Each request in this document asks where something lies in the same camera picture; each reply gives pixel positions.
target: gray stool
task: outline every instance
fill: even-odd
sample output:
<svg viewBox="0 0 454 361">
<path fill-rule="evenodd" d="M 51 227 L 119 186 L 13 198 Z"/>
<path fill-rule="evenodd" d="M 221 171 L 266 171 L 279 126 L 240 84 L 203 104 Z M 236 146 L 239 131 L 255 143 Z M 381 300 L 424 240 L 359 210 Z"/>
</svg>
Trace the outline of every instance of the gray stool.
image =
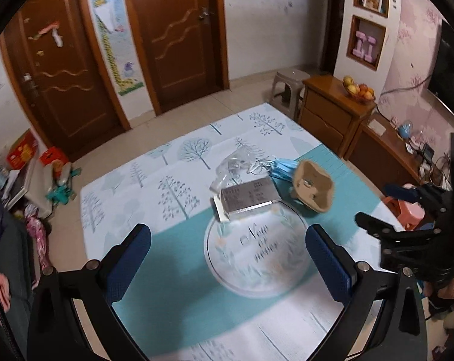
<svg viewBox="0 0 454 361">
<path fill-rule="evenodd" d="M 298 111 L 297 103 L 301 99 L 300 92 L 304 87 L 303 81 L 308 78 L 310 78 L 310 74 L 298 69 L 281 69 L 273 79 L 272 96 L 269 103 L 283 113 L 286 113 L 286 109 L 288 108 L 286 115 L 295 121 Z M 276 94 L 275 90 L 278 83 L 285 84 L 285 91 Z M 282 96 L 282 103 L 285 105 L 274 102 L 274 99 L 278 96 Z"/>
</svg>

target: door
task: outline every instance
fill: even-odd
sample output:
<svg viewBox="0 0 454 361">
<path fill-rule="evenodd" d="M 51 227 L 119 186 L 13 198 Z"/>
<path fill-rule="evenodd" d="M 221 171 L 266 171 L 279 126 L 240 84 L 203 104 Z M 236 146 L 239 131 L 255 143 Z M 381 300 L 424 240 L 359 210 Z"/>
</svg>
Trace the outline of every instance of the door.
<svg viewBox="0 0 454 361">
<path fill-rule="evenodd" d="M 77 0 L 27 0 L 4 36 L 11 79 L 19 83 L 26 107 L 71 161 L 124 131 L 93 59 Z"/>
<path fill-rule="evenodd" d="M 342 21 L 344 19 L 344 0 L 329 0 L 327 25 L 325 29 L 324 51 L 320 70 L 334 74 L 339 52 Z"/>
<path fill-rule="evenodd" d="M 213 50 L 218 32 L 212 31 L 216 17 L 209 0 L 132 3 L 162 112 L 220 90 Z"/>
</svg>

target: red packaging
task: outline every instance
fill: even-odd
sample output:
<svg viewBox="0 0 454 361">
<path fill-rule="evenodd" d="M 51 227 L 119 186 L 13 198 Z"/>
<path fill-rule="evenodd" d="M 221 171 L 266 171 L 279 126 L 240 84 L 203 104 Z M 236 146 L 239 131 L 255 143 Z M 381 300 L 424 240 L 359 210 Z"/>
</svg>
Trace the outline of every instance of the red packaging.
<svg viewBox="0 0 454 361">
<path fill-rule="evenodd" d="M 30 130 L 24 132 L 11 146 L 7 161 L 12 169 L 22 169 L 36 153 L 38 143 Z"/>
<path fill-rule="evenodd" d="M 57 147 L 48 148 L 45 152 L 43 152 L 40 156 L 40 161 L 43 165 L 51 163 L 55 179 L 59 178 L 62 173 L 62 167 L 69 162 L 67 155 Z"/>
</svg>

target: human hand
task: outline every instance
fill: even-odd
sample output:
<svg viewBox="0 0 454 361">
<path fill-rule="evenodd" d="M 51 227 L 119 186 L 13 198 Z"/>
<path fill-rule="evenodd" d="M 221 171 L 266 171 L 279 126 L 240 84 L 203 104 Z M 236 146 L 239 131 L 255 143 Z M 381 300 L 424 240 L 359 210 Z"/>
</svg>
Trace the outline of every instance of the human hand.
<svg viewBox="0 0 454 361">
<path fill-rule="evenodd" d="M 434 289 L 430 282 L 424 282 L 424 294 L 429 297 L 432 295 Z M 454 300 L 454 279 L 447 285 L 445 288 L 439 289 L 437 295 L 440 298 L 445 298 L 447 300 Z"/>
</svg>

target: teal stripe on tablecloth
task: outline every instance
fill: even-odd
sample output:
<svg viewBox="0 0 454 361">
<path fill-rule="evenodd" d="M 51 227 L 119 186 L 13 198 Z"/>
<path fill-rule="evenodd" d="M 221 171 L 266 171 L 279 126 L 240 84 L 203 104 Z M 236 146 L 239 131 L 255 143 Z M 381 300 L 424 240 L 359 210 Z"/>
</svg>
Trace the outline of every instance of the teal stripe on tablecloth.
<svg viewBox="0 0 454 361">
<path fill-rule="evenodd" d="M 371 213 L 379 199 L 345 164 L 320 145 L 299 159 L 318 163 L 336 183 L 329 212 L 317 214 L 289 199 L 289 184 L 278 182 L 283 197 L 307 223 L 320 223 L 336 243 L 357 230 L 353 217 Z M 153 235 L 152 247 L 123 299 L 113 304 L 119 319 L 148 357 L 169 353 L 231 330 L 266 310 L 285 295 L 251 299 L 232 293 L 213 277 L 203 243 L 211 208 Z M 303 280 L 317 270 L 311 265 Z"/>
</svg>

